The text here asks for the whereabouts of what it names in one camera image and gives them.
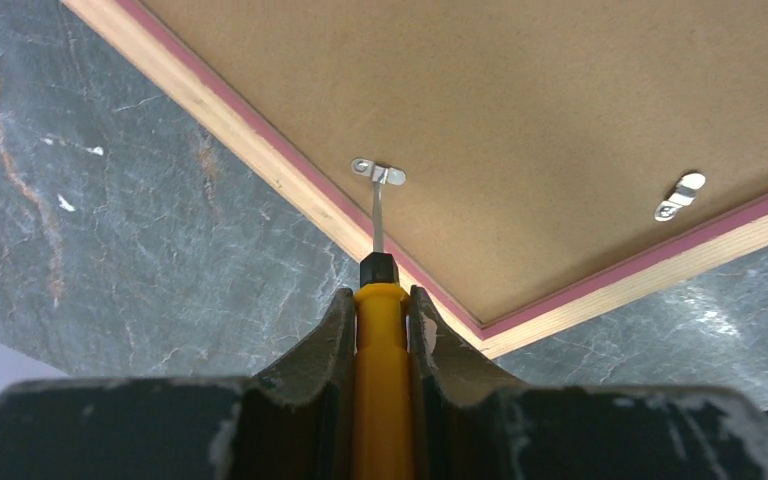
white speck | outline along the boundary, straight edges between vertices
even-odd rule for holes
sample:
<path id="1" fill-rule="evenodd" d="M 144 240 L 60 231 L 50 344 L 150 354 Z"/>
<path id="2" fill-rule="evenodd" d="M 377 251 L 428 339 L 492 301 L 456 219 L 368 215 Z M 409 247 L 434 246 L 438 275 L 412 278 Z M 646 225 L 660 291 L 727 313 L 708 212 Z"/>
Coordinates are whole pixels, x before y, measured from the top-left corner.
<path id="1" fill-rule="evenodd" d="M 63 195 L 57 194 L 57 199 L 60 200 L 60 208 L 63 210 L 66 210 L 67 212 L 74 212 L 75 207 L 72 206 L 71 203 L 67 202 L 65 198 L 63 198 Z"/>
<path id="2" fill-rule="evenodd" d="M 139 102 L 135 103 L 134 105 L 125 105 L 124 107 L 114 108 L 113 112 L 121 112 L 122 110 L 128 110 L 128 109 L 131 109 L 131 108 L 137 108 L 137 107 L 139 107 L 140 105 L 142 105 L 142 104 L 144 104 L 146 102 L 150 102 L 152 100 L 155 100 L 155 99 L 161 98 L 161 97 L 163 97 L 163 95 L 155 95 L 153 97 L 144 98 L 144 99 L 140 100 Z"/>

